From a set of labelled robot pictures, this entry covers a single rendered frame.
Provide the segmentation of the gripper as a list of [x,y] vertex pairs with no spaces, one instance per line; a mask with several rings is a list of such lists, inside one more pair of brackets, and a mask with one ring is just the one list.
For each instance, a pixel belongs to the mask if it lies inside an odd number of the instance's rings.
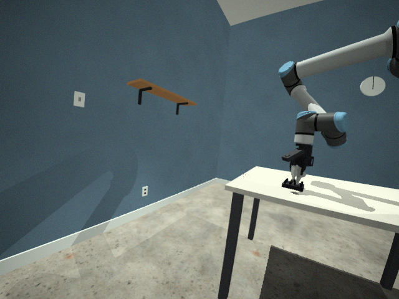
[[299,146],[299,148],[304,149],[305,151],[303,155],[300,155],[290,162],[290,171],[293,183],[296,183],[296,185],[298,185],[300,179],[306,177],[306,173],[304,172],[306,166],[313,166],[311,162],[314,162],[314,157],[312,156],[312,145],[296,143],[296,146]]

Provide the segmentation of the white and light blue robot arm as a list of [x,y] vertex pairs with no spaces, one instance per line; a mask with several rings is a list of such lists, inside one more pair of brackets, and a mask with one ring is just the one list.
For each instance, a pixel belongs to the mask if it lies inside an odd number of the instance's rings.
[[319,131],[325,138],[328,147],[339,149],[347,144],[346,131],[349,128],[347,113],[326,113],[308,94],[301,78],[384,56],[390,58],[387,63],[387,70],[393,76],[399,78],[399,21],[397,25],[390,27],[379,36],[302,62],[294,63],[290,61],[285,63],[279,69],[279,76],[291,98],[296,99],[304,109],[304,112],[297,115],[294,142],[313,144],[314,132]]

